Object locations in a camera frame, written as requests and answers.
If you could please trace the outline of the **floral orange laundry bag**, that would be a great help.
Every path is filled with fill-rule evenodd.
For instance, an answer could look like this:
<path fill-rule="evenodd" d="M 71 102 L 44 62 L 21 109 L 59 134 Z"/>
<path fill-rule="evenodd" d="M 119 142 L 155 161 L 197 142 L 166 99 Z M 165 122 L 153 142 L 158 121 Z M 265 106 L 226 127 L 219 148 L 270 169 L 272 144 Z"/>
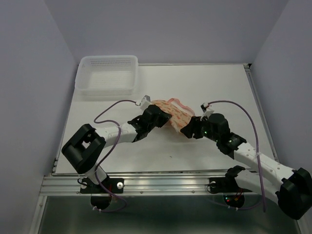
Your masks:
<path fill-rule="evenodd" d="M 187 126 L 191 118 L 195 116 L 194 111 L 190 107 L 183 105 L 177 98 L 153 100 L 152 104 L 172 116 L 169 122 L 178 133 L 181 133 L 181 129 Z"/>

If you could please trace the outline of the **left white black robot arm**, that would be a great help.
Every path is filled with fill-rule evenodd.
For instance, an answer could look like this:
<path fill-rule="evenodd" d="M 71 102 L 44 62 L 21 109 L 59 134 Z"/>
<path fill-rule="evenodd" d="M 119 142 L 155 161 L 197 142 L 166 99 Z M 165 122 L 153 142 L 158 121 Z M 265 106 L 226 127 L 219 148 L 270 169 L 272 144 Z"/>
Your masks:
<path fill-rule="evenodd" d="M 106 147 L 110 152 L 119 143 L 133 143 L 144 139 L 155 127 L 162 127 L 172 115 L 156 105 L 149 105 L 136 118 L 120 125 L 96 129 L 90 124 L 82 125 L 61 149 L 72 167 L 80 175 L 85 175 L 97 192 L 108 188 L 108 175 L 97 160 Z"/>

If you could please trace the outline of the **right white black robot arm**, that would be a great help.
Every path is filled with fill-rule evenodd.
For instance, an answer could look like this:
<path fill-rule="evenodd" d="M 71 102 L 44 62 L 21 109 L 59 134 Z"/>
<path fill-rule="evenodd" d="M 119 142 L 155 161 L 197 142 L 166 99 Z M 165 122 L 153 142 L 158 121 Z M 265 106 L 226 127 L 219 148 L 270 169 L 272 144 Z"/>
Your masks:
<path fill-rule="evenodd" d="M 312 176 L 299 168 L 284 166 L 256 149 L 241 136 L 231 132 L 222 114 L 192 117 L 181 129 L 187 138 L 206 137 L 216 143 L 219 151 L 259 172 L 252 175 L 245 170 L 228 172 L 224 184 L 229 190 L 238 187 L 263 195 L 275 202 L 290 218 L 299 220 L 312 207 Z"/>

